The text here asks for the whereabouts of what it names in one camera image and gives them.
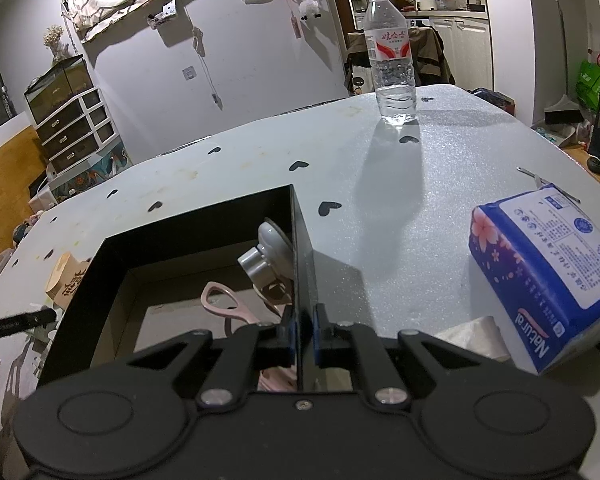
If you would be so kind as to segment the wooden carved block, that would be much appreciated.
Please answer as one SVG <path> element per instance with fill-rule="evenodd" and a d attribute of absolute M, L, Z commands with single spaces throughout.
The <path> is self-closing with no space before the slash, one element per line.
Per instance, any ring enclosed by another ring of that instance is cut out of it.
<path fill-rule="evenodd" d="M 46 295 L 55 306 L 67 310 L 89 265 L 86 260 L 74 258 L 71 252 L 65 252 L 58 258 L 45 285 Z"/>

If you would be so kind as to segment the black storage box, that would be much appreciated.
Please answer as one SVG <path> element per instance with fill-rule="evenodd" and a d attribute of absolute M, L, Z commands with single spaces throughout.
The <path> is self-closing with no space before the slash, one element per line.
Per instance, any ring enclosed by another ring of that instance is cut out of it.
<path fill-rule="evenodd" d="M 168 285 L 241 274 L 238 257 L 273 221 L 294 248 L 294 344 L 301 385 L 313 372 L 312 308 L 317 300 L 313 247 L 292 186 L 185 211 L 106 238 L 92 258 L 50 345 L 38 382 L 46 385 L 107 362 L 121 347 L 134 304 L 166 299 Z"/>

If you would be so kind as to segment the white crumpled tissue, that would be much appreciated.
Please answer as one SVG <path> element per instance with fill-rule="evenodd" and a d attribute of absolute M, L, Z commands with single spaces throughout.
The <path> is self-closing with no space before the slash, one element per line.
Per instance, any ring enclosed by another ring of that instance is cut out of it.
<path fill-rule="evenodd" d="M 512 358 L 491 315 L 442 330 L 436 337 L 498 362 L 506 362 Z"/>

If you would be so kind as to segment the white drawer cabinet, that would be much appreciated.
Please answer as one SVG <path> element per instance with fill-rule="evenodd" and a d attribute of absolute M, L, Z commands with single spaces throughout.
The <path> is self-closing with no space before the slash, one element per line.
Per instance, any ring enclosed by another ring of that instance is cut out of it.
<path fill-rule="evenodd" d="M 121 138 L 99 88 L 73 96 L 34 126 L 42 151 L 56 172 L 90 155 L 101 155 Z"/>

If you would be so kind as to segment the blue tissue paper pack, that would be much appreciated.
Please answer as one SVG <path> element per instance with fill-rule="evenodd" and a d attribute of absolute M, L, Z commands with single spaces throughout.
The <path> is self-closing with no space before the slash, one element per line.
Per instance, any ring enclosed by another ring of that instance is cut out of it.
<path fill-rule="evenodd" d="M 600 229 L 555 185 L 475 207 L 468 247 L 537 372 L 600 342 Z"/>

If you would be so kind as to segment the metal hair clip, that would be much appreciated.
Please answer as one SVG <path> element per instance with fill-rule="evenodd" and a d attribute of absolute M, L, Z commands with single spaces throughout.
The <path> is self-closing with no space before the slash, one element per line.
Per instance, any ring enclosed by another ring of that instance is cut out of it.
<path fill-rule="evenodd" d="M 567 197 L 568 200 L 571 200 L 573 203 L 575 203 L 575 204 L 581 203 L 581 201 L 576 196 L 571 195 L 570 193 L 566 192 L 563 188 L 560 188 L 555 183 L 550 182 L 549 180 L 546 180 L 546 179 L 540 177 L 538 174 L 535 174 L 534 172 L 532 172 L 524 167 L 521 167 L 521 166 L 517 166 L 516 170 L 518 172 L 520 172 L 521 174 L 524 174 L 525 176 L 532 178 L 534 180 L 534 183 L 537 188 L 545 188 L 546 186 L 552 186 L 553 188 L 556 188 L 556 190 L 559 193 L 562 193 L 563 196 Z"/>

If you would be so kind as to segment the glass fish tank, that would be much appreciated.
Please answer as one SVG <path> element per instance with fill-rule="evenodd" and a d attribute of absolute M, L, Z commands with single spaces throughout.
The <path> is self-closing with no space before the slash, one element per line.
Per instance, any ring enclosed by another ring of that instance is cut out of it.
<path fill-rule="evenodd" d="M 35 125 L 59 110 L 74 96 L 91 89 L 93 81 L 82 55 L 57 62 L 24 92 Z"/>

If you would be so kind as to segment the dried flower bouquet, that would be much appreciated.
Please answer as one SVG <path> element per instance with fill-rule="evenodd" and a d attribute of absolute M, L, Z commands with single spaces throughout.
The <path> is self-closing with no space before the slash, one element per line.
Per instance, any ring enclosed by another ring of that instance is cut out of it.
<path fill-rule="evenodd" d="M 63 34 L 64 29 L 60 25 L 50 25 L 43 35 L 43 44 L 52 52 L 54 64 L 69 56 L 68 46 L 62 40 Z"/>

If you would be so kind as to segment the clear plastic water bottle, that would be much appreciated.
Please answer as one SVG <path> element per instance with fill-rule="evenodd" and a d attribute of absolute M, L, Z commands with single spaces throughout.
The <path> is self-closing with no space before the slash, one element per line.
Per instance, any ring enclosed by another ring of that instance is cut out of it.
<path fill-rule="evenodd" d="M 416 119 L 416 79 L 406 18 L 390 0 L 368 0 L 363 30 L 381 118 L 393 127 Z"/>

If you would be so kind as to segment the white kitchen cabinet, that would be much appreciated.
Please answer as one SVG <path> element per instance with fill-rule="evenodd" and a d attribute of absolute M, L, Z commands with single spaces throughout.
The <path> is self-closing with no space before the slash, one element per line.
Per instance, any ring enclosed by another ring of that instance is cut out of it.
<path fill-rule="evenodd" d="M 405 17 L 411 26 L 429 26 L 439 34 L 457 86 L 493 89 L 491 27 L 486 12 L 412 11 Z"/>

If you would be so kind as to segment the green shopping bag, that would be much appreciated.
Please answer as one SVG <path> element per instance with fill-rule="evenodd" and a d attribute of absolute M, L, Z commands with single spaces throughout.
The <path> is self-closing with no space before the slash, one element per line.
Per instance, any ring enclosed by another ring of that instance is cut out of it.
<path fill-rule="evenodd" d="M 576 93 L 579 102 L 589 110 L 600 107 L 600 66 L 583 61 L 579 68 L 576 82 Z"/>

